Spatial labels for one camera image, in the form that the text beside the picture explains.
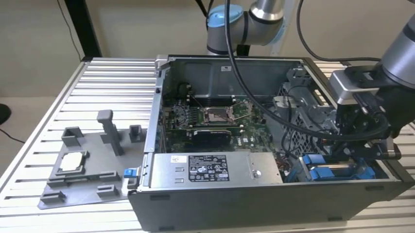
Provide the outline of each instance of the aluminum slotted table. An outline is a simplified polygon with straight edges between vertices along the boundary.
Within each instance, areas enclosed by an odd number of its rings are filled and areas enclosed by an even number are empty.
[[[327,77],[344,68],[339,63],[316,64]],[[147,128],[155,80],[155,60],[95,58],[80,64],[0,178],[0,233],[142,232],[128,200],[49,210],[39,210],[36,205],[61,147],[64,128],[79,126],[86,133],[102,131],[95,121],[102,109],[114,110],[119,129],[134,124]],[[395,142],[403,154],[400,163],[415,177],[414,124],[403,128]],[[198,232],[415,232],[415,188],[395,200],[372,204],[347,222]]]

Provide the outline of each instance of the blue latch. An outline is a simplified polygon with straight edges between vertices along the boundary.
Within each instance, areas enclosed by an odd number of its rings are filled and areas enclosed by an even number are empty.
[[[375,179],[375,171],[371,167],[367,167],[364,169],[364,172],[362,174],[358,175],[360,180],[370,180],[370,179]]]
[[[138,177],[138,169],[128,168],[124,170],[124,178],[136,178]]]
[[[335,177],[335,174],[328,167],[316,167],[310,171],[310,175],[312,180],[323,180]]]
[[[326,160],[320,154],[306,154],[303,161],[306,164],[326,164]]]

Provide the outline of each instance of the black power cord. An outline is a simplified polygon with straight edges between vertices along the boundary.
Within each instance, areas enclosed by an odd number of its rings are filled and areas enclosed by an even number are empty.
[[[3,133],[5,134],[5,136],[7,136],[9,139],[15,140],[16,142],[21,142],[23,144],[25,143],[24,141],[21,141],[21,140],[13,138],[13,137],[8,134],[8,132],[4,131],[3,129],[0,129],[0,132],[3,132]]]
[[[76,47],[76,45],[75,45],[72,30],[71,30],[71,26],[69,26],[68,21],[67,21],[67,17],[65,17],[65,15],[64,15],[63,7],[61,7],[61,5],[60,5],[59,0],[56,0],[56,2],[57,2],[57,5],[59,5],[60,13],[63,14],[63,18],[64,18],[64,21],[65,21],[67,26],[68,26],[72,44],[73,44],[73,47],[75,47],[75,50],[76,50],[76,53],[78,53],[78,58],[79,58],[79,61],[82,61],[80,53],[79,53],[78,47]]]
[[[208,17],[207,9],[206,9],[206,6],[203,5],[202,0],[195,0],[195,2],[196,2],[198,5],[199,5],[200,11],[202,11],[204,17]]]
[[[208,13],[210,13],[210,10],[212,9],[214,1],[215,0],[210,0],[208,6],[207,6],[207,21],[206,21],[206,23],[207,23],[207,30],[208,30]]]
[[[236,60],[235,60],[235,56],[232,53],[232,42],[231,42],[231,23],[230,23],[230,8],[231,8],[231,0],[226,0],[226,39],[227,39],[227,48],[228,48],[228,56],[230,56],[230,62],[231,62],[231,66],[232,66],[232,72],[236,76],[236,80],[238,83],[243,89],[243,91],[246,92],[248,98],[251,99],[252,103],[255,104],[255,106],[262,110],[262,112],[264,114],[267,114],[272,120],[275,120],[279,124],[287,126],[288,128],[291,128],[292,130],[304,133],[312,137],[316,138],[324,138],[327,140],[334,140],[334,141],[360,141],[360,140],[368,140],[372,138],[376,138],[379,136],[379,134],[382,134],[386,129],[388,128],[388,121],[384,117],[383,114],[376,114],[374,115],[375,117],[379,118],[379,126],[375,130],[364,132],[364,133],[356,133],[356,134],[347,134],[347,135],[336,135],[336,134],[326,134],[326,133],[320,133],[316,131],[312,131],[310,129],[306,129],[295,124],[292,124],[291,122],[288,122],[287,120],[284,120],[283,118],[280,118],[278,115],[275,115],[263,105],[262,103],[258,101],[256,97],[254,96],[254,94],[251,93],[250,89],[247,88],[247,85],[242,79],[242,75],[239,72],[239,68],[236,65]]]
[[[303,2],[304,0],[300,0],[299,2],[299,7],[298,7],[298,16],[296,16],[296,24],[298,24],[298,33],[299,33],[299,38],[300,38],[300,42],[307,50],[307,52],[319,60],[326,61],[326,62],[355,62],[355,61],[372,61],[372,62],[379,62],[380,58],[375,58],[375,57],[348,57],[348,58],[324,58],[320,57],[319,55],[316,55],[314,53],[314,51],[311,50],[310,46],[306,43],[304,40],[304,36],[303,36],[303,32],[300,30],[300,10],[303,7]]]

